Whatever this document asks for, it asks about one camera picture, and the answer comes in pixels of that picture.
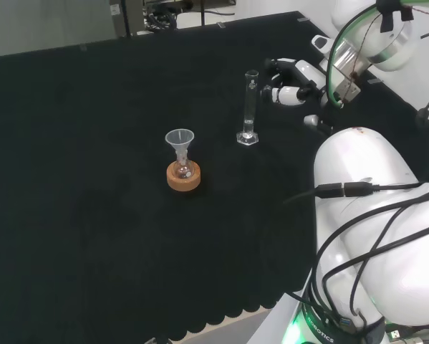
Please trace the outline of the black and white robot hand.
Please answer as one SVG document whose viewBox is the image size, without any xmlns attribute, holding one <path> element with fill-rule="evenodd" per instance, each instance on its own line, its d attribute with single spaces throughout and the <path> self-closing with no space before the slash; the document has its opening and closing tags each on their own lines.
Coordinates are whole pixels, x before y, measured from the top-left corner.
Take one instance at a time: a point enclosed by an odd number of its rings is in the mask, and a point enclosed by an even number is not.
<svg viewBox="0 0 429 344">
<path fill-rule="evenodd" d="M 323 108 L 327 104 L 326 75 L 304 59 L 267 58 L 264 62 L 269 83 L 260 97 L 267 105 L 298 108 L 311 102 Z"/>
</svg>

